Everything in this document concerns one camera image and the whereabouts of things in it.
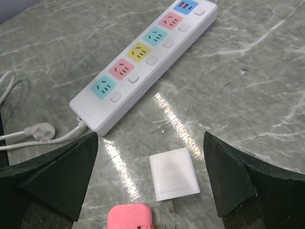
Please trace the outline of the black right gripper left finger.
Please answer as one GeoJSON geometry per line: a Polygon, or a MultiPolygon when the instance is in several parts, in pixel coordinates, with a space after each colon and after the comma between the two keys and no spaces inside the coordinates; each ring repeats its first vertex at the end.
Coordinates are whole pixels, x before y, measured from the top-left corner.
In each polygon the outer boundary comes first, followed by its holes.
{"type": "Polygon", "coordinates": [[[98,151],[96,132],[0,170],[2,229],[70,229],[78,221],[98,151]]]}

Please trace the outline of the white usb charger plug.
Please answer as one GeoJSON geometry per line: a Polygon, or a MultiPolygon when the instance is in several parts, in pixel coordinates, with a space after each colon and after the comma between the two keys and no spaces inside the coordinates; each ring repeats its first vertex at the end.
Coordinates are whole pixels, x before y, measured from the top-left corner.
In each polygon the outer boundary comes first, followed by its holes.
{"type": "Polygon", "coordinates": [[[164,201],[170,213],[173,200],[200,193],[193,161],[188,148],[180,148],[149,156],[157,201],[164,201]]]}

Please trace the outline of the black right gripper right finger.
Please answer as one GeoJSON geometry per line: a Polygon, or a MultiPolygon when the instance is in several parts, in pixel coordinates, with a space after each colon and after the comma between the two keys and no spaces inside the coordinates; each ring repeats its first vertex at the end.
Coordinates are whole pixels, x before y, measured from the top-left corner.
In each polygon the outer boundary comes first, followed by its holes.
{"type": "Polygon", "coordinates": [[[226,229],[303,229],[305,176],[244,153],[209,132],[205,164],[226,229]]]}

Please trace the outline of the white power strip colourful sockets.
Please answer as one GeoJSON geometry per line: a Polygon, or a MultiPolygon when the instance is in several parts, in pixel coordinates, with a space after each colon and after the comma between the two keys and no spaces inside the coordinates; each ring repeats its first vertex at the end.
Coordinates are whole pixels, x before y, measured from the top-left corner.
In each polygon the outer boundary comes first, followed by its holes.
{"type": "Polygon", "coordinates": [[[70,108],[92,131],[107,134],[216,18],[213,2],[175,1],[70,101],[70,108]]]}

